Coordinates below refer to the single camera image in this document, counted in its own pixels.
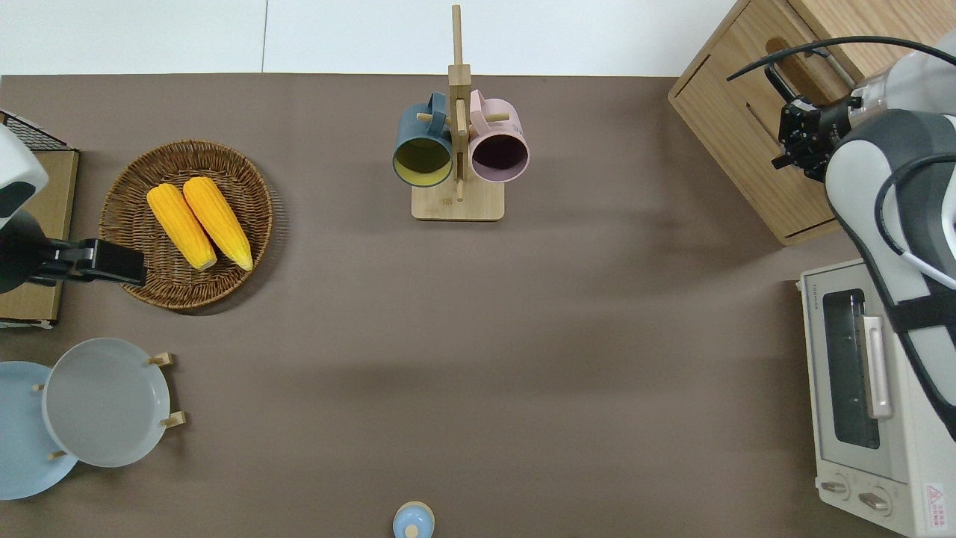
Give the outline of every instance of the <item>wooden box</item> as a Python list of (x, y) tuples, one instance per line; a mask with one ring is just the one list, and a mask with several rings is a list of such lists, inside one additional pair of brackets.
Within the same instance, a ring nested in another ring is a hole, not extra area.
[[(823, 185), (794, 167), (773, 168), (784, 100), (763, 70), (727, 76), (769, 53), (847, 35), (888, 35), (934, 45), (956, 29), (956, 3), (938, 0), (740, 0), (668, 93), (668, 99), (784, 245), (838, 228)], [(878, 44), (832, 47), (829, 60), (792, 56), (778, 66), (816, 104), (836, 101), (910, 51)]]

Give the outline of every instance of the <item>toaster oven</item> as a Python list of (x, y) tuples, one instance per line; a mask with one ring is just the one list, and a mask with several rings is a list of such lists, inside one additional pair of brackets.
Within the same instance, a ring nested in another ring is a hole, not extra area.
[(820, 499), (905, 536), (956, 537), (956, 442), (863, 261), (807, 271), (797, 287)]

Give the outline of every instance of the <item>wooden mug tree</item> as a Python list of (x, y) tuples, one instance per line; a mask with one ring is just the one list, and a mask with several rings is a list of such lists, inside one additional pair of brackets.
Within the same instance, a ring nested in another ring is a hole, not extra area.
[[(505, 185), (477, 177), (468, 161), (471, 66), (462, 61), (462, 9), (451, 7), (455, 63), (448, 66), (448, 123), (451, 128), (451, 177), (434, 187), (412, 187), (412, 216), (420, 220), (494, 221), (505, 216)], [(418, 119), (431, 117), (420, 114)], [(506, 120), (503, 117), (490, 121)]]

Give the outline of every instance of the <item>warning label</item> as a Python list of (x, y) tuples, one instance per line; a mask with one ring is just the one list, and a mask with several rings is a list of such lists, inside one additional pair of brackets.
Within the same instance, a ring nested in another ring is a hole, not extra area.
[(926, 487), (926, 523), (932, 530), (946, 530), (946, 499), (943, 485), (928, 483)]

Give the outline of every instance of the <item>mug handle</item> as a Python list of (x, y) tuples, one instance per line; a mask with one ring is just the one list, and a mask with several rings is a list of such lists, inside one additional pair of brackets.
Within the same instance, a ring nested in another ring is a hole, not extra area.
[(481, 95), (480, 90), (471, 90), (471, 106), (468, 110), (468, 117), (471, 119), (471, 125), (479, 136), (489, 132), (491, 127), (488, 120), (485, 119), (485, 96)]
[(428, 122), (428, 134), (431, 136), (442, 136), (442, 129), (445, 128), (445, 111), (448, 108), (448, 98), (445, 94), (432, 92), (431, 99), (428, 100), (428, 113), (431, 114), (431, 121)]

